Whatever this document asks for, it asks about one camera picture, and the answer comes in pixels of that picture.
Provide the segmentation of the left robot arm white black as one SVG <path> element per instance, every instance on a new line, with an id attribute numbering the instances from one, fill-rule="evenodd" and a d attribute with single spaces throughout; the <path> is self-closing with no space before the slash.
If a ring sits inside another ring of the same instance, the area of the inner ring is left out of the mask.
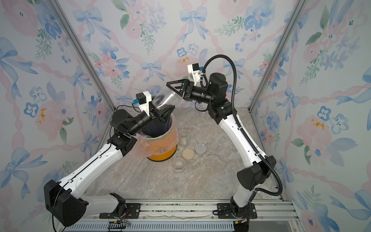
<path id="1" fill-rule="evenodd" d="M 173 105 L 149 106 L 133 117 L 124 109 L 116 110 L 110 122 L 113 135 L 95 155 L 59 181 L 50 180 L 44 187 L 45 207 L 64 227 L 70 227 L 86 216 L 106 213 L 122 220 L 127 213 L 126 201 L 116 193 L 86 196 L 84 192 L 112 164 L 126 156 L 137 143 L 135 135 L 151 122 L 164 124 L 175 109 Z"/>

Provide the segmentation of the right aluminium corner post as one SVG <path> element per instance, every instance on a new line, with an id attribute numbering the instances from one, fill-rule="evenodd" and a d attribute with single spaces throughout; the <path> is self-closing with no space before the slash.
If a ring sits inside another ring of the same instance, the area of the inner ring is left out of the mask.
<path id="1" fill-rule="evenodd" d="M 267 70 L 266 70 L 265 74 L 263 75 L 262 80 L 261 80 L 260 84 L 258 85 L 258 89 L 257 89 L 257 91 L 256 91 L 256 93 L 253 97 L 253 100 L 252 100 L 250 106 L 249 106 L 249 112 L 250 113 L 252 113 L 255 110 L 255 108 L 257 107 L 260 96 L 263 93 L 264 88 L 265 88 L 266 84 L 268 83 L 268 81 L 270 79 L 270 76 L 273 73 L 273 70 L 274 70 L 276 64 L 279 62 L 281 55 L 283 54 L 284 50 L 286 49 L 288 40 L 289 40 L 290 36 L 292 35 L 292 33 L 294 31 L 294 28 L 296 27 L 301 15 L 304 11 L 304 8 L 305 8 L 306 4 L 307 4 L 306 0 L 297 1 L 297 4 L 296 4 L 295 8 L 293 9 L 292 15 L 289 18 L 289 22 L 288 22 L 287 26 L 285 27 L 285 30 L 282 34 L 282 37 L 279 40 L 279 43 L 277 44 L 277 47 L 276 47 L 275 51 L 273 52 L 271 62 L 268 65 Z"/>

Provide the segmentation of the beige jar lid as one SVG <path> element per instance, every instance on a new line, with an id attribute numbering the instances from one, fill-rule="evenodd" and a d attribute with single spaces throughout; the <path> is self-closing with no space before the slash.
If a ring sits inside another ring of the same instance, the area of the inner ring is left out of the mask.
<path id="1" fill-rule="evenodd" d="M 192 149 L 187 148 L 187 149 L 183 150 L 182 157 L 185 160 L 192 160 L 195 157 L 195 153 L 194 153 L 194 151 Z"/>

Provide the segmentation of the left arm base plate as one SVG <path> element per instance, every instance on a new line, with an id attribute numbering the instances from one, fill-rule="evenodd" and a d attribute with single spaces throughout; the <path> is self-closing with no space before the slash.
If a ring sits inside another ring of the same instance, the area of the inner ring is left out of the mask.
<path id="1" fill-rule="evenodd" d="M 125 203 L 118 206 L 113 213 L 101 213 L 100 219 L 138 219 L 141 209 L 140 203 Z"/>

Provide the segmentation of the glass jar with tea leaves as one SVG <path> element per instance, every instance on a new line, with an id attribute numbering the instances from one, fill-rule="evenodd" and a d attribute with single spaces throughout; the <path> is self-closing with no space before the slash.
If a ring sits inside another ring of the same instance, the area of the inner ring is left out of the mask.
<path id="1" fill-rule="evenodd" d="M 179 145 L 187 146 L 189 144 L 190 132 L 186 129 L 180 129 L 178 132 Z"/>

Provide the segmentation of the orange trash bin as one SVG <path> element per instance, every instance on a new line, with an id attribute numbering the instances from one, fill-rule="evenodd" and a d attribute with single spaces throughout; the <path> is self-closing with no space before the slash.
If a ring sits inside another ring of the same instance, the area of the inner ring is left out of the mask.
<path id="1" fill-rule="evenodd" d="M 152 122 L 140 132 L 136 144 L 137 152 L 141 157 L 161 162 L 175 154 L 178 142 L 177 122 L 174 114 L 171 114 L 165 124 Z"/>

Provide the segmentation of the aluminium corner post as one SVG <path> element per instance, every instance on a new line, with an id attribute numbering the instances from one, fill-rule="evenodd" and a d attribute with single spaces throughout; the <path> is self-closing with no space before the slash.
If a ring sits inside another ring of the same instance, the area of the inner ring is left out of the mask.
<path id="1" fill-rule="evenodd" d="M 72 28 L 69 20 L 66 17 L 61 5 L 58 1 L 49 0 L 46 1 L 48 6 L 51 8 L 51 11 L 55 14 L 58 22 L 61 24 L 62 29 L 66 32 L 69 36 L 72 47 L 78 54 L 78 58 L 81 60 L 85 68 L 87 69 L 88 73 L 93 79 L 94 84 L 96 85 L 97 89 L 100 91 L 102 98 L 106 101 L 108 108 L 113 112 L 115 110 L 115 105 L 113 104 L 108 92 L 106 91 L 105 87 L 103 86 L 102 81 L 98 77 L 93 64 L 90 62 L 87 53 L 85 52 L 81 42 L 79 41 L 77 34 L 75 33 L 74 29 Z"/>
<path id="2" fill-rule="evenodd" d="M 297 4 L 296 4 L 295 8 L 293 9 L 292 15 L 289 18 L 289 22 L 288 22 L 287 26 L 285 27 L 285 30 L 282 34 L 282 37 L 279 40 L 279 43 L 277 44 L 277 47 L 276 47 L 275 51 L 273 52 L 271 62 L 268 65 L 267 70 L 266 70 L 265 74 L 263 75 L 262 80 L 261 80 L 260 84 L 258 85 L 258 89 L 257 89 L 257 91 L 256 91 L 256 93 L 253 97 L 253 100 L 252 100 L 250 106 L 249 106 L 249 112 L 250 113 L 252 113 L 255 110 L 255 108 L 257 107 L 260 96 L 263 93 L 264 88 L 265 88 L 266 84 L 268 83 L 268 81 L 270 79 L 270 76 L 273 73 L 273 70 L 274 70 L 276 64 L 279 62 L 281 55 L 283 54 L 284 50 L 286 49 L 288 40 L 289 40 L 290 36 L 292 35 L 292 33 L 294 31 L 294 28 L 296 27 L 301 15 L 304 11 L 304 8 L 305 8 L 306 4 L 307 4 L 306 0 L 297 1 Z"/>

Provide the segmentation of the left aluminium corner post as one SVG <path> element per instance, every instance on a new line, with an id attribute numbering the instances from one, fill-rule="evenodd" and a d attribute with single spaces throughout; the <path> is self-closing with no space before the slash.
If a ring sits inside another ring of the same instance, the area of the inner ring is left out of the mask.
<path id="1" fill-rule="evenodd" d="M 51 8 L 51 11 L 55 14 L 58 22 L 61 24 L 62 29 L 66 32 L 69 36 L 72 47 L 78 54 L 78 58 L 81 60 L 85 68 L 87 69 L 88 73 L 93 79 L 94 84 L 96 85 L 97 89 L 100 91 L 102 98 L 106 101 L 108 108 L 113 112 L 115 110 L 115 105 L 113 104 L 108 92 L 106 91 L 105 87 L 103 86 L 102 81 L 98 77 L 93 64 L 90 62 L 87 53 L 85 52 L 81 42 L 79 41 L 77 34 L 75 33 L 74 29 L 72 28 L 69 20 L 66 17 L 61 5 L 58 1 L 49 0 L 46 1 L 48 6 Z"/>

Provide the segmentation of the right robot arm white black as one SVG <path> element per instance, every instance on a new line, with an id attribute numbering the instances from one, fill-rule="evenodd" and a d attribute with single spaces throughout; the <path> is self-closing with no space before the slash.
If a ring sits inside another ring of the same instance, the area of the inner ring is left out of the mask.
<path id="1" fill-rule="evenodd" d="M 231 198 L 230 209 L 219 210 L 219 216 L 232 214 L 250 219 L 252 201 L 258 192 L 281 195 L 283 185 L 274 170 L 276 160 L 259 148 L 240 122 L 236 109 L 226 98 L 228 83 L 223 74 L 211 74 L 207 88 L 197 87 L 188 79 L 168 82 L 166 86 L 184 100 L 206 103 L 210 117 L 226 132 L 242 158 L 245 168 L 237 173 L 240 185 Z"/>

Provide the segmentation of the grey metal jar lid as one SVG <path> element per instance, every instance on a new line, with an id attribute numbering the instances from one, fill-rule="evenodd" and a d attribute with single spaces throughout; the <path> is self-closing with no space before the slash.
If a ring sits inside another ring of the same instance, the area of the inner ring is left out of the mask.
<path id="1" fill-rule="evenodd" d="M 202 155 L 207 152 L 207 147 L 205 144 L 199 143 L 195 145 L 194 150 L 197 154 Z"/>

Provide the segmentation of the aluminium frame rail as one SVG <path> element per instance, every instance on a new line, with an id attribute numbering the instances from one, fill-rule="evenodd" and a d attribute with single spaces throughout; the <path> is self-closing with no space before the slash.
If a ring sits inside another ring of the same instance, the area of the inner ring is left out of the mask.
<path id="1" fill-rule="evenodd" d="M 232 214 L 228 200 L 127 200 L 122 218 L 91 215 L 54 232 L 302 232 L 292 202 L 254 200 L 247 216 Z"/>

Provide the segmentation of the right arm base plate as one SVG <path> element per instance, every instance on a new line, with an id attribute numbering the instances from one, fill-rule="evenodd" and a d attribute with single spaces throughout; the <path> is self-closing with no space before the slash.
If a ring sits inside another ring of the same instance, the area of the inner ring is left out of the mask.
<path id="1" fill-rule="evenodd" d="M 257 211 L 253 203 L 239 208 L 233 203 L 218 203 L 217 209 L 213 211 L 214 216 L 219 219 L 257 219 Z"/>

